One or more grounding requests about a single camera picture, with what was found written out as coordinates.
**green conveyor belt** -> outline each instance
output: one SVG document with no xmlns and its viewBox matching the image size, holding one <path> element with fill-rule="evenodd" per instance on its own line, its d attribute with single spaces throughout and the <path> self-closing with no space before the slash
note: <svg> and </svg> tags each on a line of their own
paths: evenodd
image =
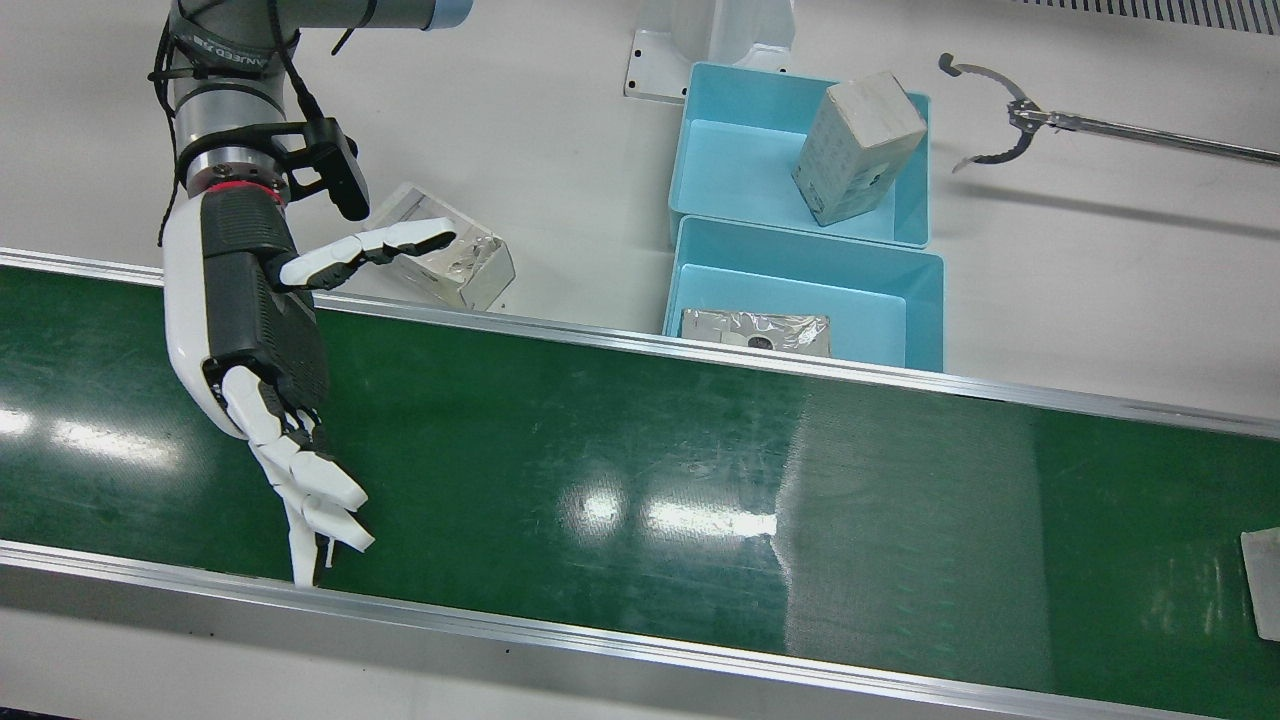
<svg viewBox="0 0 1280 720">
<path fill-rule="evenodd" d="M 330 588 L 1240 719 L 1280 443 L 321 313 Z M 155 288 L 0 268 L 0 537 L 287 579 Z"/>
</svg>

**blue plastic bin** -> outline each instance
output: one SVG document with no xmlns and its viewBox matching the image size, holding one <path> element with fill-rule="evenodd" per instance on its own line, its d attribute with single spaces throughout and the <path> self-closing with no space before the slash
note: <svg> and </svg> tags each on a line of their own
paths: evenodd
<svg viewBox="0 0 1280 720">
<path fill-rule="evenodd" d="M 827 315 L 835 357 L 941 372 L 942 297 L 937 255 L 687 217 L 663 334 L 686 307 Z"/>
<path fill-rule="evenodd" d="M 671 181 L 671 237 L 701 215 L 908 247 L 929 243 L 929 138 L 881 205 L 819 225 L 791 170 L 818 104 L 836 81 L 699 63 L 694 65 Z M 908 94 L 925 124 L 929 99 Z"/>
</svg>

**robotic hand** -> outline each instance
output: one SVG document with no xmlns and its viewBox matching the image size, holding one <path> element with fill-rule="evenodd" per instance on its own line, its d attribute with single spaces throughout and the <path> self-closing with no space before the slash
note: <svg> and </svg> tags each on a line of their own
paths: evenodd
<svg viewBox="0 0 1280 720">
<path fill-rule="evenodd" d="M 316 536 L 328 538 L 329 561 L 334 541 L 358 551 L 374 541 L 352 516 L 367 496 L 324 452 L 316 409 L 329 378 L 311 291 L 337 287 L 367 261 L 439 250 L 456 233 L 447 219 L 419 220 L 297 252 L 284 217 L 291 199 L 328 190 L 348 219 L 369 213 L 355 143 L 323 117 L 292 65 L 297 28 L 452 27 L 468 10 L 470 0 L 206 0 L 198 8 L 174 0 L 157 51 L 152 81 L 177 127 L 175 190 L 182 181 L 189 195 L 161 236 L 169 359 L 214 424 L 248 442 L 283 501 L 298 585 L 312 584 Z M 282 69 L 306 122 L 283 122 Z M 287 150 L 285 136 L 301 136 L 305 147 Z M 320 179 L 298 183 L 293 170 L 303 167 Z"/>
</svg>

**metal rod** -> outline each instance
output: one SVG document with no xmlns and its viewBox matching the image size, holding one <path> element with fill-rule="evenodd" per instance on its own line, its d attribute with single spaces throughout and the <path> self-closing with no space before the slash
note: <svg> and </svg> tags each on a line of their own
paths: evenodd
<svg viewBox="0 0 1280 720">
<path fill-rule="evenodd" d="M 1105 135 L 1108 137 L 1119 137 L 1121 140 L 1134 140 L 1138 142 L 1149 142 L 1152 145 L 1161 145 L 1165 147 L 1178 147 L 1180 150 L 1193 150 L 1197 152 L 1208 152 L 1211 155 L 1235 158 L 1238 160 L 1251 160 L 1254 163 L 1265 163 L 1268 165 L 1280 165 L 1280 152 L 1276 152 L 1274 150 L 1247 147 L 1244 145 L 1221 142 L 1217 140 L 1207 140 L 1203 137 L 1194 137 L 1190 135 L 1181 135 L 1176 132 L 1143 128 L 1125 123 L 1097 120 L 1093 118 L 1085 118 L 1083 115 L 1075 115 L 1071 113 L 1056 113 L 1056 111 L 1044 113 L 1042 110 L 1021 110 L 1021 109 L 1014 109 L 1011 110 L 1011 113 L 1018 118 L 1023 118 L 1030 122 L 1043 123 L 1048 127 L 1057 129 L 1087 132 L 1092 135 Z"/>
</svg>

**white floor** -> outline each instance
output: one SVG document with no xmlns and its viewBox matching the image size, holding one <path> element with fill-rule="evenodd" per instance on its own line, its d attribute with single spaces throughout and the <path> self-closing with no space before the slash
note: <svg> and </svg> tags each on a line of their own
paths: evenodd
<svg viewBox="0 0 1280 720">
<path fill-rule="evenodd" d="M 1012 164 L 950 174 L 961 156 L 1002 150 L 1016 133 L 995 83 L 936 65 L 951 51 L 1010 74 L 1046 109 L 1280 149 L 1274 37 L 1092 13 L 1050 19 L 1044 8 L 1002 0 L 796 5 L 791 72 L 891 69 L 933 99 L 929 250 L 947 263 L 948 372 L 1280 419 L 1280 169 L 1044 131 Z M 143 77 L 166 8 L 0 4 L 0 245 L 159 264 L 170 160 Z M 497 310 L 655 332 L 672 261 L 666 195 L 680 108 L 622 96 L 637 10 L 635 0 L 477 0 L 457 29 L 362 31 L 337 58 L 328 55 L 337 32 L 306 32 L 297 64 L 360 141 L 375 201 L 413 181 L 511 242 L 518 278 Z M 291 208 L 291 223 L 302 246 L 348 229 L 319 197 Z M 410 297 L 369 273 L 349 290 Z M 29 644 L 15 637 L 101 662 L 101 673 L 27 665 L 18 648 Z M 189 665 L 155 661 L 170 655 Z M 268 667 L 310 683 L 305 708 L 316 717 L 416 692 L 416 680 L 390 670 L 339 682 L 357 669 L 0 614 L 0 705 L 17 697 L 52 712 L 168 716 L 140 698 L 177 687 L 189 692 L 173 697 L 221 716 L 238 694 L 265 697 Z M 206 680 L 197 692 L 189 678 Z M 379 714 L 570 712 L 494 702 L 398 702 Z"/>
</svg>

